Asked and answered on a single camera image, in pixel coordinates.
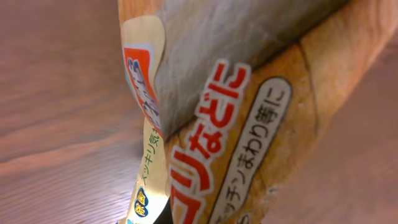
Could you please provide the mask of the yellow wet wipes pack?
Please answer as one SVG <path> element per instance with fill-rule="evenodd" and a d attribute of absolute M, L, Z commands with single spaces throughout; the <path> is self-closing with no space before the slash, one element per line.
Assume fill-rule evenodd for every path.
<path fill-rule="evenodd" d="M 397 27 L 396 0 L 119 1 L 144 155 L 124 223 L 259 223 Z"/>

